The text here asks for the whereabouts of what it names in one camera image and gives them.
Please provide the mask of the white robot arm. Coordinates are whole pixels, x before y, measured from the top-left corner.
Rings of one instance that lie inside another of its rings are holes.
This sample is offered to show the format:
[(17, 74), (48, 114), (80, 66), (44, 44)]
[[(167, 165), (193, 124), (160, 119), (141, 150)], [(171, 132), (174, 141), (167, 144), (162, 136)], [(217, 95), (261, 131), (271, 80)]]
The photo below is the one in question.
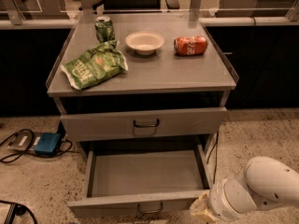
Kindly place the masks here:
[(205, 191), (191, 205), (190, 212), (206, 222), (232, 222), (253, 211), (284, 205), (299, 206), (299, 174), (280, 161), (254, 157), (239, 175)]

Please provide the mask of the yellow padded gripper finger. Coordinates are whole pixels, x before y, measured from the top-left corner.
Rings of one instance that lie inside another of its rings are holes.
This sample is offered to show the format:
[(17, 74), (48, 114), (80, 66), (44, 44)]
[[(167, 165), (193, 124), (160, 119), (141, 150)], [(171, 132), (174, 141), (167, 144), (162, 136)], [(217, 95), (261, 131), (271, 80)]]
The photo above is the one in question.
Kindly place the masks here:
[(206, 190), (199, 196), (190, 206), (190, 214), (193, 217), (199, 218), (201, 221), (215, 223), (216, 218), (208, 207), (209, 191)]

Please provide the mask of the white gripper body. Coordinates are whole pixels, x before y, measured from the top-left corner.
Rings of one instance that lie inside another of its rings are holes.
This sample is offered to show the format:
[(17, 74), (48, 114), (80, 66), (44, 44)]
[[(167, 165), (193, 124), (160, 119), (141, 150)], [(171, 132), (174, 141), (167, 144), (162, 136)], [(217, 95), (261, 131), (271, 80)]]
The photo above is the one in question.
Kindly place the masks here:
[(232, 222), (243, 214), (257, 209), (249, 187), (242, 176), (223, 179), (214, 184), (209, 192), (208, 206), (219, 219)]

